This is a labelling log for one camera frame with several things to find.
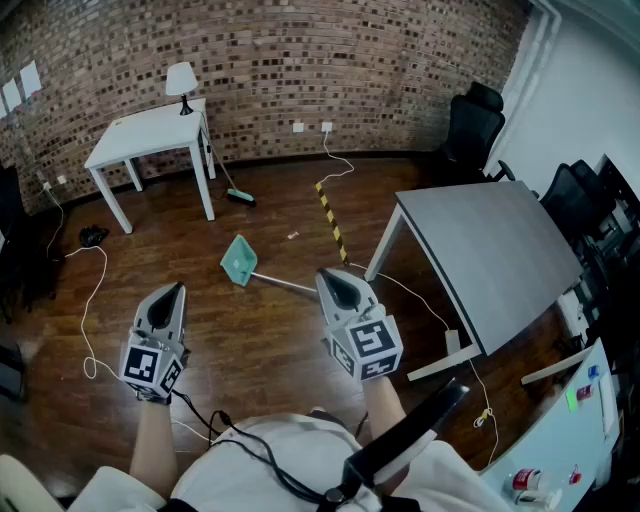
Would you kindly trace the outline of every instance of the wooden floor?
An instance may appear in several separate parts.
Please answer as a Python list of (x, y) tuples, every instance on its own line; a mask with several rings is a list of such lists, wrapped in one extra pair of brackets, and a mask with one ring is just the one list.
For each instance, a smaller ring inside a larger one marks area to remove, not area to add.
[[(325, 183), (342, 236), (354, 263), (367, 265), (393, 210), (394, 192), (412, 188), (418, 170), (408, 160), (355, 160), (356, 171)], [(338, 250), (314, 184), (343, 171), (332, 160), (256, 168), (236, 175), (241, 190), (253, 194), (255, 209), (214, 200), (216, 220), (207, 222), (196, 180), (189, 175), (117, 195), (133, 225), (123, 234), (100, 199), (66, 212), (61, 250), (79, 247), (78, 233), (97, 224), (111, 230), (102, 247), (109, 256), (104, 282), (89, 307), (87, 335), (96, 357), (117, 368), (138, 303), (169, 282), (188, 290), (186, 345), (189, 367), (176, 389), (191, 395), (205, 416), (226, 410), (234, 420), (284, 411), (306, 413), (321, 405), (355, 426), (364, 413), (360, 387), (326, 354), (319, 342), (323, 318), (313, 299), (252, 279), (233, 285), (220, 260), (241, 233), (258, 255), (258, 271), (313, 286), (318, 267), (341, 267)], [(209, 182), (212, 195), (225, 187)], [(52, 227), (58, 212), (52, 209)], [(288, 239), (293, 232), (299, 235)], [(72, 495), (102, 465), (128, 468), (139, 404), (129, 389), (104, 369), (88, 380), (82, 372), (87, 346), (80, 320), (103, 266), (98, 251), (68, 259), (57, 299), (19, 312), (0, 336), (20, 344), (28, 369), (28, 402), (0, 399), (0, 449), (39, 476), (55, 495)], [(462, 324), (427, 258), (408, 228), (382, 271), (421, 294), (450, 326)], [(354, 273), (362, 275), (359, 269)], [(442, 324), (415, 297), (376, 279), (373, 287), (395, 315), (405, 345), (393, 380), (406, 408), (417, 405), (455, 376), (471, 392), (444, 424), (441, 438), (476, 469), (482, 469), (495, 442), (493, 425), (474, 429), (485, 408), (482, 388), (468, 364), (409, 383), (406, 373), (445, 353)], [(555, 308), (489, 358), (475, 359), (498, 419), (497, 455), (511, 446), (536, 419), (538, 400), (519, 378), (560, 359), (551, 347), (564, 326)], [(205, 429), (181, 401), (171, 406), (175, 419)], [(174, 425), (183, 468), (204, 452), (206, 442)]]

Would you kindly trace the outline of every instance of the brick wall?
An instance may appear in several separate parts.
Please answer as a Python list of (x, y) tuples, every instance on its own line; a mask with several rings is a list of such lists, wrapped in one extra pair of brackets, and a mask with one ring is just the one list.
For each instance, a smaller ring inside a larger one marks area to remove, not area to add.
[[(176, 101), (166, 69), (188, 60), (225, 160), (333, 149), (430, 149), (471, 80), (500, 89), (526, 0), (24, 0), (0, 22), (0, 82), (35, 59), (43, 89), (0, 120), (0, 160), (25, 208), (96, 190), (84, 162), (118, 117)], [(291, 123), (303, 121), (303, 134)], [(140, 159), (142, 177), (189, 167), (188, 151)], [(123, 166), (106, 171), (127, 183)]]

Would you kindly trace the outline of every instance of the table lamp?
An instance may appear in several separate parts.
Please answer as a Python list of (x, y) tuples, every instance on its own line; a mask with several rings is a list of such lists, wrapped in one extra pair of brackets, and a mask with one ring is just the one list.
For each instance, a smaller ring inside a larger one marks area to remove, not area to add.
[(167, 71), (167, 96), (182, 96), (181, 116), (186, 116), (193, 112), (187, 104), (188, 92), (193, 91), (198, 86), (196, 76), (193, 74), (191, 64), (179, 62), (169, 67)]

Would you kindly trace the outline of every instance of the gray tabletop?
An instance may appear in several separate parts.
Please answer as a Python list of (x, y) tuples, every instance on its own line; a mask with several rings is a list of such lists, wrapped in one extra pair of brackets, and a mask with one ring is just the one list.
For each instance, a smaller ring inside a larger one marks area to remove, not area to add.
[(520, 181), (397, 197), (486, 354), (527, 327), (582, 273), (569, 244)]

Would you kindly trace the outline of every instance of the person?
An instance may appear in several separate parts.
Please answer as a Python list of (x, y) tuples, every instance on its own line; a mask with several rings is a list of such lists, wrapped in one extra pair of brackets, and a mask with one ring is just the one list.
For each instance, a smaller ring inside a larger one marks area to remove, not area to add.
[[(374, 438), (405, 417), (390, 380), (363, 383)], [(324, 494), (338, 486), (347, 457), (361, 446), (340, 424), (296, 414), (245, 420), (236, 427), (266, 441), (278, 466), (307, 487)], [(229, 428), (216, 441), (235, 440), (266, 457), (264, 447)], [(137, 512), (148, 510), (233, 512), (315, 511), (286, 490), (273, 468), (233, 443), (213, 446), (180, 478), (173, 447), (169, 407), (142, 402), (137, 439), (129, 474), (100, 468), (70, 506), (70, 512)], [(422, 511), (508, 511), (495, 493), (447, 443), (432, 441), (377, 491), (417, 500)], [(361, 487), (342, 505), (342, 512), (376, 511), (377, 494)]]

